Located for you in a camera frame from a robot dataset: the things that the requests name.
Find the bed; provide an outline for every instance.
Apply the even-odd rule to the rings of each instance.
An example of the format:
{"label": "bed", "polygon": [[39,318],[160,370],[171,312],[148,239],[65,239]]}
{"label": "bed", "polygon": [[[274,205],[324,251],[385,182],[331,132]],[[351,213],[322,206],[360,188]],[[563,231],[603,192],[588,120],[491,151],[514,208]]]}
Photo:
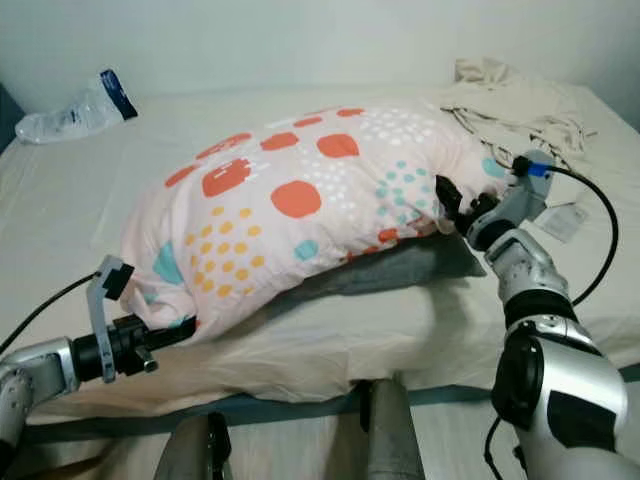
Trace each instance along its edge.
{"label": "bed", "polygon": [[[640,136],[589,90],[572,90],[588,132],[590,175],[609,195],[621,223],[610,273],[577,309],[600,347],[622,367],[640,361],[640,298],[635,245],[640,240]],[[86,139],[28,146],[0,157],[0,335],[53,291],[117,253],[122,225],[141,190],[211,142],[247,125],[378,95],[415,95],[419,87],[316,88],[202,93],[140,99],[140,117]],[[529,229],[553,255],[577,295],[608,247],[609,224],[591,195],[589,218],[563,244]],[[122,314],[118,304],[108,314]],[[89,332],[84,295],[57,302],[15,347]],[[360,379],[401,371],[409,389],[460,384],[490,387],[504,334],[497,282],[441,280],[427,287],[331,296],[277,318],[260,311],[211,343],[157,352],[160,369],[91,382],[39,407],[32,422],[90,416],[158,415],[247,392],[288,402],[320,401]]]}

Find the yellow dot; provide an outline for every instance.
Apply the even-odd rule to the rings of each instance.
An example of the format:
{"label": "yellow dot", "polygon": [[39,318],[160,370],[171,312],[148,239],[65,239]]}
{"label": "yellow dot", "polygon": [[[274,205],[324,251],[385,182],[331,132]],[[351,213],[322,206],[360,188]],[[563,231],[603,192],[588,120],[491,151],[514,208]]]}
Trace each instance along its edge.
{"label": "yellow dot", "polygon": [[220,227],[220,233],[229,233],[233,228],[233,224],[231,222],[224,222]]}
{"label": "yellow dot", "polygon": [[210,292],[211,290],[213,290],[213,280],[211,280],[210,278],[205,280],[205,282],[202,284],[202,290],[205,292]]}
{"label": "yellow dot", "polygon": [[264,257],[253,257],[253,259],[251,260],[251,265],[256,268],[261,267],[262,265],[264,265]]}
{"label": "yellow dot", "polygon": [[249,271],[245,268],[241,268],[236,272],[236,278],[238,280],[246,280],[248,276],[249,276]]}
{"label": "yellow dot", "polygon": [[226,297],[227,295],[229,295],[231,293],[231,290],[232,290],[231,285],[222,285],[218,289],[218,296],[219,297]]}
{"label": "yellow dot", "polygon": [[236,253],[244,253],[247,251],[247,244],[243,242],[236,243],[236,246],[233,247],[233,249]]}

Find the patterned pillowcase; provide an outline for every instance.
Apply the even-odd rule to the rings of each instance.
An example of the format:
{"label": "patterned pillowcase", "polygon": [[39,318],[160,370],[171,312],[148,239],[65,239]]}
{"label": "patterned pillowcase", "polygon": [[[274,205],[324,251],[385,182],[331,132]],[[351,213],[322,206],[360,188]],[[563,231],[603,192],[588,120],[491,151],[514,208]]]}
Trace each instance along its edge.
{"label": "patterned pillowcase", "polygon": [[190,341],[215,337],[305,278],[435,232],[436,174],[462,208],[505,187],[482,144],[423,100],[231,136],[138,205],[123,237],[136,267],[125,303],[154,328],[197,314]]}

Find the beige cloth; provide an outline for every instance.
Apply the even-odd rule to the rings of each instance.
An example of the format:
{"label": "beige cloth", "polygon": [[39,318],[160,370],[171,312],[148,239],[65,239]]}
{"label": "beige cloth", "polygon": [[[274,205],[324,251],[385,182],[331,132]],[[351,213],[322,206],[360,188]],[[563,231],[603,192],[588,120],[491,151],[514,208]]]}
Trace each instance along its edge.
{"label": "beige cloth", "polygon": [[439,92],[440,107],[486,143],[499,163],[510,165],[537,148],[586,173],[580,164],[583,120],[566,87],[490,58],[457,60],[455,78]]}

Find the teal dot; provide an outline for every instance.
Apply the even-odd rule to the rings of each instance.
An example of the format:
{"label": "teal dot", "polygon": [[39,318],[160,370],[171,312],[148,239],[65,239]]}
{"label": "teal dot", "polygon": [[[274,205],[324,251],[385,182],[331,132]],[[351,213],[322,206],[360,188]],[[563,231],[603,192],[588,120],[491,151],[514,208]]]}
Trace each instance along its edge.
{"label": "teal dot", "polygon": [[153,303],[156,303],[156,300],[158,299],[158,292],[143,293],[142,298],[144,298],[144,303],[146,303],[147,305],[151,305]]}
{"label": "teal dot", "polygon": [[167,283],[180,285],[184,282],[173,255],[173,245],[171,242],[165,243],[160,249],[160,252],[158,252],[158,256],[153,262],[153,271],[160,275]]}
{"label": "teal dot", "polygon": [[504,177],[504,168],[498,165],[495,159],[491,157],[487,157],[482,160],[482,168],[484,172],[490,177],[495,177],[495,178]]}
{"label": "teal dot", "polygon": [[318,254],[318,244],[313,240],[305,240],[293,250],[296,258],[302,260],[310,260]]}

